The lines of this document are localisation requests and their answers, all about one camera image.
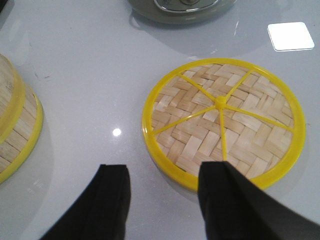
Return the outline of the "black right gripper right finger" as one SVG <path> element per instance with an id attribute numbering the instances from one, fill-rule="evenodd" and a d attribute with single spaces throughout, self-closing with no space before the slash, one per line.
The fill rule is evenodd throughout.
<path id="1" fill-rule="evenodd" d="M 227 161 L 203 162 L 199 205 L 209 240 L 318 240 L 320 226 L 276 201 Z"/>

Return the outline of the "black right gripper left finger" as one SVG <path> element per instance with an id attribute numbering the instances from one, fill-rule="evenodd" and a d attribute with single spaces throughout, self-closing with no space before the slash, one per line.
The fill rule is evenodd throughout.
<path id="1" fill-rule="evenodd" d="M 96 174 L 43 240 L 123 240 L 131 202 L 126 165 L 99 166 Z"/>

